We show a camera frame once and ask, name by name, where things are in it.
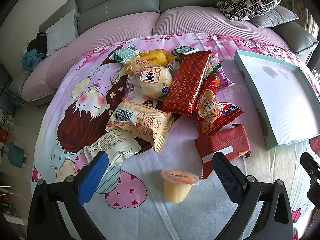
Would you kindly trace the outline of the green white biscuit pack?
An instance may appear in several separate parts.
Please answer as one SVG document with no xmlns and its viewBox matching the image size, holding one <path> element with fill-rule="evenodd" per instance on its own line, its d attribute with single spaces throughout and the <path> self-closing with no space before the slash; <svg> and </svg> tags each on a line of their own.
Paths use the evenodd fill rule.
<svg viewBox="0 0 320 240">
<path fill-rule="evenodd" d="M 171 53 L 172 53 L 172 55 L 176 55 L 176 56 L 179 56 L 179 55 L 184 56 L 184 55 L 189 55 L 189 54 L 193 54 L 193 53 L 198 53 L 199 51 L 200 51 L 199 48 L 180 46 L 180 47 L 173 49 L 171 51 Z"/>
</svg>

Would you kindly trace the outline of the light grey cushion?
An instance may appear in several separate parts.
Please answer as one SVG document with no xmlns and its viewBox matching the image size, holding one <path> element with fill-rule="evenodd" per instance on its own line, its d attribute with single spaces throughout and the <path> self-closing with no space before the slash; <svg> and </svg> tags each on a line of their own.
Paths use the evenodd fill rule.
<svg viewBox="0 0 320 240">
<path fill-rule="evenodd" d="M 76 39 L 75 10 L 70 11 L 46 30 L 47 56 L 68 46 Z"/>
</svg>

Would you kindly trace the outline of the red cartoon snack bag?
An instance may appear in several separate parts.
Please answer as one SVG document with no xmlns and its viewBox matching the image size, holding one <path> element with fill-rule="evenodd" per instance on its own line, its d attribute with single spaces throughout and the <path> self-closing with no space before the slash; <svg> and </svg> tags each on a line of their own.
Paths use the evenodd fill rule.
<svg viewBox="0 0 320 240">
<path fill-rule="evenodd" d="M 219 77 L 213 74 L 200 87 L 194 108 L 199 135 L 213 135 L 243 114 L 233 103 L 217 101 L 219 84 Z"/>
</svg>

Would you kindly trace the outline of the yellow jelly cup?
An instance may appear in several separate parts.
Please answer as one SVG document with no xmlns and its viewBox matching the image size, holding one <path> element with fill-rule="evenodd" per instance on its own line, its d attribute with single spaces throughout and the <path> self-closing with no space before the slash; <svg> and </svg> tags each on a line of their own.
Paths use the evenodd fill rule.
<svg viewBox="0 0 320 240">
<path fill-rule="evenodd" d="M 179 169 L 161 170 L 164 179 L 164 198 L 171 203 L 180 203 L 188 195 L 194 185 L 199 184 L 199 177 Z"/>
</svg>

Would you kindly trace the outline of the dark clothes pile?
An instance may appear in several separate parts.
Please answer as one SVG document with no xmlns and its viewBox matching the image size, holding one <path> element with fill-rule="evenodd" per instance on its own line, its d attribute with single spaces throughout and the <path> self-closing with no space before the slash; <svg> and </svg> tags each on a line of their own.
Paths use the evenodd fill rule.
<svg viewBox="0 0 320 240">
<path fill-rule="evenodd" d="M 28 44 L 26 51 L 31 52 L 33 49 L 36 50 L 38 54 L 47 53 L 47 35 L 46 33 L 39 32 L 36 35 L 36 38 L 31 40 Z"/>
</svg>

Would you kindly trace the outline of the black white patterned pillow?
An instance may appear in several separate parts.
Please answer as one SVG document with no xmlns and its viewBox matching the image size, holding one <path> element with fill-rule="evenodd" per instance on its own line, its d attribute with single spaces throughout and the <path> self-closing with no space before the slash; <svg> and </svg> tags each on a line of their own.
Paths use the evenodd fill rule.
<svg viewBox="0 0 320 240">
<path fill-rule="evenodd" d="M 217 8 L 231 21 L 249 21 L 274 9 L 282 0 L 218 0 Z"/>
</svg>

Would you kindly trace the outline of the pink cake package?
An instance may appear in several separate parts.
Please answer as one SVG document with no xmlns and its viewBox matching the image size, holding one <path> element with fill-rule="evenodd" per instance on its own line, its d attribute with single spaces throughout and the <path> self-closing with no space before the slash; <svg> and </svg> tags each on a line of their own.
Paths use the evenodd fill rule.
<svg viewBox="0 0 320 240">
<path fill-rule="evenodd" d="M 209 59 L 210 74 L 216 74 L 220 79 L 219 89 L 223 90 L 232 87 L 234 83 L 225 74 L 222 64 L 219 61 L 218 54 L 211 54 Z"/>
</svg>

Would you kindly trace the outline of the yellow snack bag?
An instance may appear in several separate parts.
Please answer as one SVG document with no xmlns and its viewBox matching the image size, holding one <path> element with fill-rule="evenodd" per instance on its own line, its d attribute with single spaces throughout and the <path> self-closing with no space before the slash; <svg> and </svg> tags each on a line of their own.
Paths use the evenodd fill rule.
<svg viewBox="0 0 320 240">
<path fill-rule="evenodd" d="M 174 61 L 177 56 L 172 55 L 164 49 L 154 49 L 145 51 L 134 56 L 124 67 L 124 74 L 133 75 L 134 65 L 137 60 L 148 61 L 166 67 L 169 63 Z"/>
</svg>

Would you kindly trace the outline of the beige barcode bread pack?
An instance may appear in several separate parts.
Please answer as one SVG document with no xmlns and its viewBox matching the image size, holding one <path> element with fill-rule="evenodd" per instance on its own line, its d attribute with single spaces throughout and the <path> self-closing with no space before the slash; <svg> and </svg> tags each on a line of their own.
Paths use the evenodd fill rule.
<svg viewBox="0 0 320 240">
<path fill-rule="evenodd" d="M 118 127 L 149 142 L 156 153 L 161 153 L 174 115 L 124 99 L 113 111 L 106 131 Z"/>
</svg>

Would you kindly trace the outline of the white small sachet packet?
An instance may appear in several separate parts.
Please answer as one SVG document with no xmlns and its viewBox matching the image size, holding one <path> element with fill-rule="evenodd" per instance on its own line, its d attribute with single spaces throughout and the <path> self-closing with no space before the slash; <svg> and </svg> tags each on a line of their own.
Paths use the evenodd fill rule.
<svg viewBox="0 0 320 240">
<path fill-rule="evenodd" d="M 90 163 L 99 152 L 105 152 L 108 156 L 108 167 L 113 167 L 140 150 L 142 150 L 142 147 L 129 132 L 116 127 L 92 145 L 85 146 L 84 154 Z"/>
</svg>

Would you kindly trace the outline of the teal cloth on sofa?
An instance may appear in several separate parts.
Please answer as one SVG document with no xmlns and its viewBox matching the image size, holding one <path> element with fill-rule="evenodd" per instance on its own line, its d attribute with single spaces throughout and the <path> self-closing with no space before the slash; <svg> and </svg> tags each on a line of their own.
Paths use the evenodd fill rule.
<svg viewBox="0 0 320 240">
<path fill-rule="evenodd" d="M 46 54 L 38 53 L 37 49 L 26 52 L 21 59 L 22 67 L 24 70 L 32 72 L 45 57 Z"/>
</svg>

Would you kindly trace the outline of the clear white bun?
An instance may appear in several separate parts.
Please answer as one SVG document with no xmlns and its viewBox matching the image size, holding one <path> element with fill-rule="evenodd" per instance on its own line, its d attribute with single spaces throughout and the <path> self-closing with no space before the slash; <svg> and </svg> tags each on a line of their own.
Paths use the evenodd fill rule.
<svg viewBox="0 0 320 240">
<path fill-rule="evenodd" d="M 138 95 L 164 102 L 174 80 L 171 64 L 166 67 L 143 59 L 132 59 L 124 73 L 128 75 L 128 99 Z"/>
</svg>

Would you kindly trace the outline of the red gold long wafer pack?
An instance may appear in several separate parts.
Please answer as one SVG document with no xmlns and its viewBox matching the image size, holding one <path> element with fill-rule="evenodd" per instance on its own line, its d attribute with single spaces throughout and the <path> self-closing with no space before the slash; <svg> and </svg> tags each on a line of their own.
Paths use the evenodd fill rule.
<svg viewBox="0 0 320 240">
<path fill-rule="evenodd" d="M 211 51 L 185 55 L 161 110 L 192 116 Z"/>
</svg>

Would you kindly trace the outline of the green sofa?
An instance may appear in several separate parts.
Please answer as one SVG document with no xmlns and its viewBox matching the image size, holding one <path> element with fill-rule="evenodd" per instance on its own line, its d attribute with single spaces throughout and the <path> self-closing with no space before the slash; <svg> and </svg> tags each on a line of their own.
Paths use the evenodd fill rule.
<svg viewBox="0 0 320 240">
<path fill-rule="evenodd" d="M 38 25 L 37 30 L 38 32 L 46 33 L 49 27 L 70 11 L 75 10 L 75 31 L 76 38 L 78 38 L 85 31 L 96 25 L 121 16 L 141 12 L 156 12 L 162 14 L 166 10 L 176 7 L 217 8 L 217 1 L 218 0 L 68 0 L 59 7 L 56 12 Z M 318 41 L 295 21 L 287 22 L 270 29 L 278 34 L 287 43 L 289 50 L 304 62 L 310 60 L 318 46 Z M 10 84 L 10 90 L 21 97 L 23 85 L 31 73 L 32 72 L 24 69 L 20 70 Z M 36 101 L 40 103 L 49 102 L 54 94 Z"/>
</svg>

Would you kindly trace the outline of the grey pillow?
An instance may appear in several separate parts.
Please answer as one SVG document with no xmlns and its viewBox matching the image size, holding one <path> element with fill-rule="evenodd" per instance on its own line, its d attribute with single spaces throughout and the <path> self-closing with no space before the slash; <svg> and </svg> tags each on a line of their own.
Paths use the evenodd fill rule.
<svg viewBox="0 0 320 240">
<path fill-rule="evenodd" d="M 257 28 L 273 28 L 275 26 L 298 20 L 299 16 L 291 10 L 282 7 L 281 5 L 276 6 L 268 13 L 255 16 L 250 22 Z"/>
</svg>

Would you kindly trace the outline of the small green biscuit pack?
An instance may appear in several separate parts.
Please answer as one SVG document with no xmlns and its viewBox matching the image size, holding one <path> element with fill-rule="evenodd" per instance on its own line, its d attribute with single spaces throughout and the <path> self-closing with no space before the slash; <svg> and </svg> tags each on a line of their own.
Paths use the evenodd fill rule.
<svg viewBox="0 0 320 240">
<path fill-rule="evenodd" d="M 122 47 L 114 52 L 114 60 L 121 64 L 127 64 L 140 51 L 135 46 Z"/>
</svg>

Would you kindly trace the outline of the teal stool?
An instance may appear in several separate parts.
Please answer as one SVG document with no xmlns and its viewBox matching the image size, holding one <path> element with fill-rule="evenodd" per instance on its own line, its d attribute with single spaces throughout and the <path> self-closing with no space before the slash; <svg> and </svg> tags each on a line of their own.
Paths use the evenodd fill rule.
<svg viewBox="0 0 320 240">
<path fill-rule="evenodd" d="M 17 168 L 26 167 L 27 164 L 25 160 L 27 159 L 28 155 L 24 152 L 24 150 L 11 142 L 9 144 L 8 150 L 8 159 L 11 165 L 14 165 Z"/>
</svg>

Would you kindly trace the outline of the dark red packet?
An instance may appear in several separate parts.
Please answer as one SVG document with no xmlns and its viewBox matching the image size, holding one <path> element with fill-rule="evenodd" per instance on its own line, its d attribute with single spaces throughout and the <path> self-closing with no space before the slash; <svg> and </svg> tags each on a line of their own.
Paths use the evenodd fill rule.
<svg viewBox="0 0 320 240">
<path fill-rule="evenodd" d="M 202 161 L 201 179 L 207 179 L 212 173 L 212 158 L 216 152 L 223 153 L 228 161 L 243 155 L 246 158 L 251 156 L 251 146 L 244 125 L 233 126 L 214 135 L 201 135 L 195 139 L 195 147 Z"/>
</svg>

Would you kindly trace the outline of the teal shallow box tray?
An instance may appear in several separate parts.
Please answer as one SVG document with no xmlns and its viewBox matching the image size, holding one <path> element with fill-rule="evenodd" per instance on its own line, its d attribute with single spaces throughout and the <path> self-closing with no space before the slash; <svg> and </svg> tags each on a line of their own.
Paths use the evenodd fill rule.
<svg viewBox="0 0 320 240">
<path fill-rule="evenodd" d="M 236 51 L 234 62 L 252 96 L 267 150 L 319 135 L 319 89 L 308 69 L 243 50 Z"/>
</svg>

